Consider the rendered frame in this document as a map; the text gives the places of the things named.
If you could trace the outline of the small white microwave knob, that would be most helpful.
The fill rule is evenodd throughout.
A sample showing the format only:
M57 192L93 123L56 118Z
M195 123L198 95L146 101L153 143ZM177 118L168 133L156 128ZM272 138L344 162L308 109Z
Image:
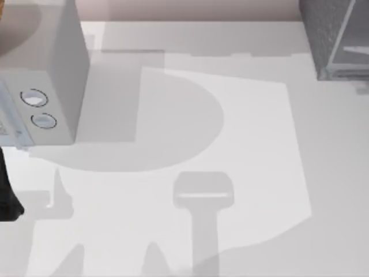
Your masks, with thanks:
M41 129L53 129L57 125L57 119L47 113L32 115L31 122Z

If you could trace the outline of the pale microwave oven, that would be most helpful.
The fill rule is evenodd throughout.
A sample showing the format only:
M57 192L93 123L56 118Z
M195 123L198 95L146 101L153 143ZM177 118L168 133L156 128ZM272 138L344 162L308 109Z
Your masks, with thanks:
M76 0L3 0L0 18L0 147L27 149L71 145L88 78L90 60ZM31 107L20 92L38 89L48 96ZM57 119L41 129L31 116Z

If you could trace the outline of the large white microwave knob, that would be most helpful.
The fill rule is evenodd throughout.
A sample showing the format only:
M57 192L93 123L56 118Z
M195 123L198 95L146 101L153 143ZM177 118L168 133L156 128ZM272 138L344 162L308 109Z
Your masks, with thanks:
M43 107L48 103L48 96L38 89L29 89L20 92L21 100L31 107Z

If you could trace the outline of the grey cabinet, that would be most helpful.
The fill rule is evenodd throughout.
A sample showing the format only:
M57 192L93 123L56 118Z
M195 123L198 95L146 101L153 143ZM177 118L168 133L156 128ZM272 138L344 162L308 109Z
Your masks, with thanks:
M369 81L369 0L299 0L319 81Z

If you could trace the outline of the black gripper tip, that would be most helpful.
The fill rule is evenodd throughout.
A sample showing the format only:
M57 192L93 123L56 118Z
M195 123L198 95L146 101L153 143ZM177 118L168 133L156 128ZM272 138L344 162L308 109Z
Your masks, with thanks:
M9 181L5 157L0 147L0 222L14 222L25 212Z

